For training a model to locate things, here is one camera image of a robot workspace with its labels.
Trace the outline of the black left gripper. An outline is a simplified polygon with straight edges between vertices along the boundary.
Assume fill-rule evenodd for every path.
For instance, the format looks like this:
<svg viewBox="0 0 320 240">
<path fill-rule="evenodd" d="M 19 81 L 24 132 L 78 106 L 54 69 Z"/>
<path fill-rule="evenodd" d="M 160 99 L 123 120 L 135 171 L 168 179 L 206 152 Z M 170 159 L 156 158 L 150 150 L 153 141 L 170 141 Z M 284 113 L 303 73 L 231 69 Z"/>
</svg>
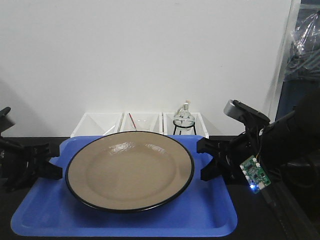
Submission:
<svg viewBox="0 0 320 240">
<path fill-rule="evenodd" d="M 59 156 L 60 147 L 52 142 L 25 146 L 1 137 L 0 178 L 5 180 L 5 191 L 24 188 L 39 177 L 60 180 L 62 168 L 48 162 L 48 158 Z"/>
</svg>

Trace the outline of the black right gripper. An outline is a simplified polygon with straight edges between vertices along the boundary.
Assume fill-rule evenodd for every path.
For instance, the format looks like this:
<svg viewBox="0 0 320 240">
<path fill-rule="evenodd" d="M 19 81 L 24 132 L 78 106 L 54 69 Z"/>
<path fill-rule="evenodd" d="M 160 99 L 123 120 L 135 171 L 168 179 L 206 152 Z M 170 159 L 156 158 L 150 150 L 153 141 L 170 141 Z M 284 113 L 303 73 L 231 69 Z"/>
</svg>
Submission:
<svg viewBox="0 0 320 240">
<path fill-rule="evenodd" d="M 205 137 L 198 140 L 196 152 L 213 155 L 213 159 L 200 170 L 200 179 L 208 182 L 221 175 L 226 185 L 247 186 L 240 164 L 250 156 L 258 155 L 260 138 L 259 135 L 243 132 L 238 136 L 218 135 L 213 140 Z"/>
</svg>

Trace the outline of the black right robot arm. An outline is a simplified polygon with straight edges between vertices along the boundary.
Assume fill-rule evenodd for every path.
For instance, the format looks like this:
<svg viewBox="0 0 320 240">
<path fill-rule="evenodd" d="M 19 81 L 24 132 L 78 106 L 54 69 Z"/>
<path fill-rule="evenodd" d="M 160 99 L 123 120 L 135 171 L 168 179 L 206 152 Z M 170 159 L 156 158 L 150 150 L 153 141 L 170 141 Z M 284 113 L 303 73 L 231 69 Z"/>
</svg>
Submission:
<svg viewBox="0 0 320 240">
<path fill-rule="evenodd" d="M 275 122 L 238 100 L 229 100 L 223 112 L 243 123 L 245 131 L 231 140 L 203 137 L 196 143 L 198 153 L 212 156 L 200 171 L 202 181 L 219 176 L 243 180 L 240 165 L 251 156 L 265 170 L 272 170 L 320 148 L 319 89 L 304 96 L 293 111 Z"/>
</svg>

